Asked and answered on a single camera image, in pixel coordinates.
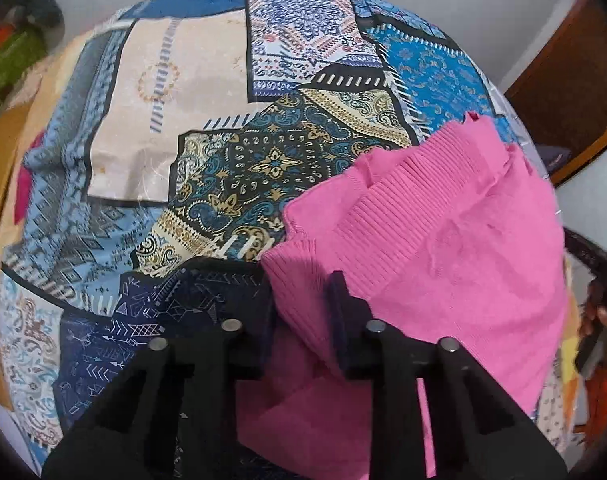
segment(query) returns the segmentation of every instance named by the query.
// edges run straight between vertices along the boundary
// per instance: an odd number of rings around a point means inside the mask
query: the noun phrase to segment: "pink fabric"
[[[45,131],[41,132],[32,141],[29,150],[41,146],[41,141],[44,139]],[[30,192],[32,191],[32,173],[22,164],[20,172],[17,176],[17,193],[15,195],[15,209],[13,220],[15,225],[21,222],[26,217],[26,210],[30,202]]]
[[[333,357],[323,299],[333,270],[406,335],[461,340],[532,412],[567,305],[555,210],[550,184],[476,114],[420,147],[375,148],[292,201],[287,240],[261,259],[290,330],[266,380],[240,385],[242,443],[312,479],[367,477],[370,389],[344,381]]]

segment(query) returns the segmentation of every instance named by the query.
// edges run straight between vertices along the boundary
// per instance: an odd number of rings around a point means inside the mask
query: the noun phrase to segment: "orange clothing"
[[[603,433],[607,426],[607,368],[598,366],[589,381],[586,381],[589,417],[586,423],[586,446]]]

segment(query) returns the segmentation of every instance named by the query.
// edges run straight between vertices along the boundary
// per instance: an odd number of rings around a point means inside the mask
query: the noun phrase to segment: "ribbed knit waistband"
[[[351,292],[364,299],[399,272],[456,203],[474,198],[508,161],[492,119],[476,114],[467,114],[464,124],[445,124],[405,151],[408,156],[334,230],[341,246],[335,258]]]

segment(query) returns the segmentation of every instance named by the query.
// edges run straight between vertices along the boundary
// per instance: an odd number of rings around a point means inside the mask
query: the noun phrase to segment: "person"
[[[579,336],[592,334],[595,320],[599,320],[607,329],[607,309],[600,304],[599,283],[593,281],[588,286],[588,297]],[[586,447],[590,447],[599,438],[607,426],[607,348],[602,362],[592,377],[586,381],[588,420],[586,423]]]

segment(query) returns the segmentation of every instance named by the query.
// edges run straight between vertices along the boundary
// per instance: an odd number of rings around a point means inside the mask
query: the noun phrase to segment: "wooden edge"
[[[566,30],[572,22],[574,21],[577,14],[583,9],[589,0],[577,0],[575,4],[570,9],[570,12],[566,15],[566,17],[561,22],[559,28],[555,31],[552,37],[548,40],[548,43],[544,45],[539,54],[532,60],[530,65],[521,73],[521,75],[517,78],[517,80],[512,83],[510,88],[506,91],[506,97],[510,99],[513,97],[519,89],[539,68],[541,63],[546,60],[546,58],[552,53],[552,49],[554,48],[555,43],[559,41],[559,39],[565,34]]]
[[[583,152],[573,158],[568,164],[559,168],[551,174],[550,180],[555,186],[560,186],[570,177],[582,170],[587,164],[592,162],[597,156],[601,155],[607,149],[607,128],[605,132],[595,142],[588,146]]]

